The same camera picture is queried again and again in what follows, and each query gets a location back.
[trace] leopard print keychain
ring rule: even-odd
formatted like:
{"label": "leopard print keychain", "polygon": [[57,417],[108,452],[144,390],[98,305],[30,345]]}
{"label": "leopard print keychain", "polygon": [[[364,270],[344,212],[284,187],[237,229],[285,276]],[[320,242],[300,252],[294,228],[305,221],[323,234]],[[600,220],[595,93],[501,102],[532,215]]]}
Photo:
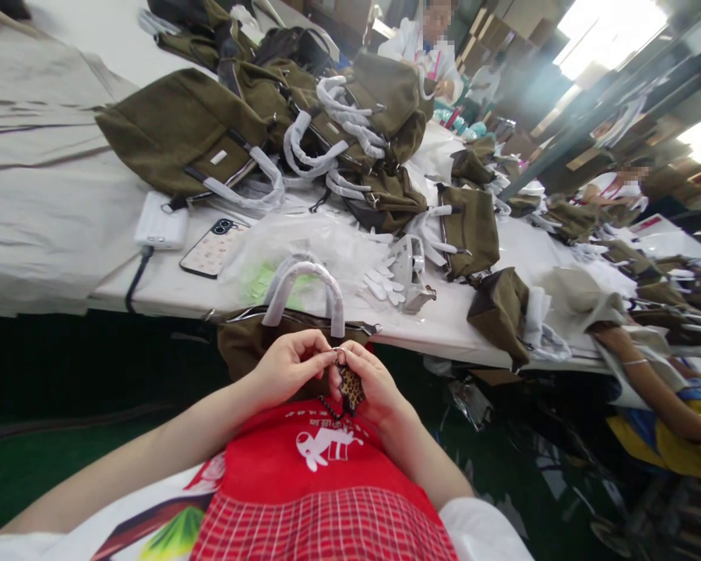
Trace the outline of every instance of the leopard print keychain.
{"label": "leopard print keychain", "polygon": [[[338,354],[340,352],[345,353],[345,349],[334,348],[333,349]],[[335,366],[337,371],[340,373],[340,396],[343,398],[343,414],[349,415],[351,417],[356,416],[356,410],[358,406],[366,399],[364,395],[364,387],[361,384],[361,377],[351,370],[347,364],[341,365],[340,360],[335,361]],[[325,402],[324,399],[320,398],[322,404],[329,410],[333,417],[336,416],[335,411]]]}

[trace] charging cable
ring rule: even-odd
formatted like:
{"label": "charging cable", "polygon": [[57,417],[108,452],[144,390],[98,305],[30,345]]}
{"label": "charging cable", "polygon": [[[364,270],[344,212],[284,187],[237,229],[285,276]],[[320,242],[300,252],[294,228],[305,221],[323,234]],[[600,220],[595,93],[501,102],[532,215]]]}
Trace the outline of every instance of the charging cable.
{"label": "charging cable", "polygon": [[138,272],[135,273],[135,278],[132,279],[130,288],[127,290],[127,296],[125,296],[125,307],[127,308],[127,311],[131,314],[138,313],[132,307],[132,296],[135,294],[135,289],[137,289],[140,279],[143,278],[143,273],[146,272],[146,267],[148,266],[148,262],[150,261],[150,258],[153,255],[153,251],[153,246],[146,245],[140,252],[140,265],[138,266]]}

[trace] phone case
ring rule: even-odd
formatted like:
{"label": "phone case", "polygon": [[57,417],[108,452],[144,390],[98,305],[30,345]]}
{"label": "phone case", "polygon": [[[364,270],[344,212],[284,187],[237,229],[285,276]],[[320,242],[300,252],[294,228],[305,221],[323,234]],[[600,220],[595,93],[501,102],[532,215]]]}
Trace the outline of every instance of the phone case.
{"label": "phone case", "polygon": [[179,262],[188,273],[217,279],[234,242],[248,226],[227,219],[219,220]]}

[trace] leopard print charm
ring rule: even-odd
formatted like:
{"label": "leopard print charm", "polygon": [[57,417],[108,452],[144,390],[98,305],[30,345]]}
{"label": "leopard print charm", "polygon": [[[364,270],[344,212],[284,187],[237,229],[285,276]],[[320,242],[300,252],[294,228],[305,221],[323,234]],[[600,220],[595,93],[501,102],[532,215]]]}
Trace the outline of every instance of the leopard print charm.
{"label": "leopard print charm", "polygon": [[366,399],[364,387],[361,385],[361,377],[353,372],[347,365],[337,365],[340,372],[340,395],[343,396],[343,411],[354,417],[356,409]]}

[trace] yellow shirt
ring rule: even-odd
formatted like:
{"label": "yellow shirt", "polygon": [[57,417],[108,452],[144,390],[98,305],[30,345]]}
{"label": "yellow shirt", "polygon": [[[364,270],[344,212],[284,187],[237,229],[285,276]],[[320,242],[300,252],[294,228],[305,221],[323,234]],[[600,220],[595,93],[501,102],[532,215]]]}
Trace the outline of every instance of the yellow shirt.
{"label": "yellow shirt", "polygon": [[[701,415],[701,401],[691,400],[686,404]],[[626,452],[637,460],[681,475],[701,478],[701,445],[674,435],[659,419],[655,425],[659,453],[646,444],[624,418],[609,418],[608,424]]]}

